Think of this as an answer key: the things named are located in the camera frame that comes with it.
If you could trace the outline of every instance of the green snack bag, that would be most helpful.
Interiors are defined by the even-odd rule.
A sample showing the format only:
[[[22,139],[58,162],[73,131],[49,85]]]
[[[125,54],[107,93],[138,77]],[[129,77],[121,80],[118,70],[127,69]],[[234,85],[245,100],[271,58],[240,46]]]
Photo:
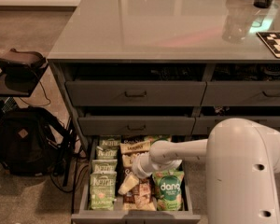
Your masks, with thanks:
[[[96,147],[96,159],[97,160],[115,160],[118,157],[118,149],[103,149]]]
[[[91,210],[113,210],[116,176],[116,172],[96,172],[91,174]]]
[[[120,135],[102,135],[100,136],[99,147],[103,149],[120,148]]]
[[[93,172],[115,171],[118,160],[93,160],[91,164]]]
[[[153,174],[158,211],[178,211],[182,209],[181,183],[184,175],[183,171],[176,170]]]

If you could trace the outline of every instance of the snack package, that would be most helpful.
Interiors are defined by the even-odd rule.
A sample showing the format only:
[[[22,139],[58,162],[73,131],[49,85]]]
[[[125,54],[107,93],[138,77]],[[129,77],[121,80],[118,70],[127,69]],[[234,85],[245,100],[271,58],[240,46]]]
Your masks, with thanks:
[[[90,181],[90,210],[113,210],[116,172],[95,172]]]
[[[132,174],[133,159],[150,150],[150,141],[142,141],[138,143],[121,143],[120,150],[122,154],[122,163],[124,169],[124,177]],[[139,179],[139,184],[133,185],[130,190],[124,190],[123,210],[146,210],[155,211],[155,205],[152,202],[152,180],[151,178]]]
[[[130,172],[128,175],[125,176],[123,183],[121,184],[119,188],[119,194],[125,195],[129,190],[131,190],[133,187],[138,185],[140,182],[139,178]]]
[[[143,135],[136,135],[136,136],[123,136],[121,143],[122,144],[136,144],[139,142],[144,141],[144,136]]]
[[[119,149],[120,143],[120,135],[102,135],[100,136],[99,147],[102,149]]]
[[[97,160],[115,160],[118,157],[118,149],[103,149],[102,147],[96,147],[96,159]]]
[[[115,171],[118,160],[93,160],[91,161],[92,172]]]
[[[177,170],[155,172],[152,175],[158,211],[179,211],[183,208],[181,184],[184,175],[183,171]]]

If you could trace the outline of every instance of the black backpack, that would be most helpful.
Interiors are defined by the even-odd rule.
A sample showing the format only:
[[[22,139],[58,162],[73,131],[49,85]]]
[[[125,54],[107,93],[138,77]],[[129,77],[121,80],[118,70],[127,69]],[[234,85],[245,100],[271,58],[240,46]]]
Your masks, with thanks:
[[[50,126],[63,137],[60,145]],[[56,172],[64,149],[69,148],[69,137],[69,132],[45,108],[10,110],[0,118],[0,162],[14,175]]]

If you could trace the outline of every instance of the gray countertop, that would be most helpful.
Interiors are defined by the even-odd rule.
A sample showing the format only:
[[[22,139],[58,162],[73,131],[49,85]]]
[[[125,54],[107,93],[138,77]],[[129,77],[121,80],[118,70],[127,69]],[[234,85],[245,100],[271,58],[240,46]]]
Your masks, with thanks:
[[[280,63],[257,31],[280,31],[280,0],[81,0],[50,62]]]

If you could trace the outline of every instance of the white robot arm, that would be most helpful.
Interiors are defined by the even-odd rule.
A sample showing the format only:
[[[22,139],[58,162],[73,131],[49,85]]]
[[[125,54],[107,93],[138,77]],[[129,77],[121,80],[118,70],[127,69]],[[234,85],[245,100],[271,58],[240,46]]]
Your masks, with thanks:
[[[140,178],[206,157],[207,215],[211,224],[280,224],[274,174],[280,172],[280,132],[247,119],[226,119],[208,140],[158,141],[133,161]]]

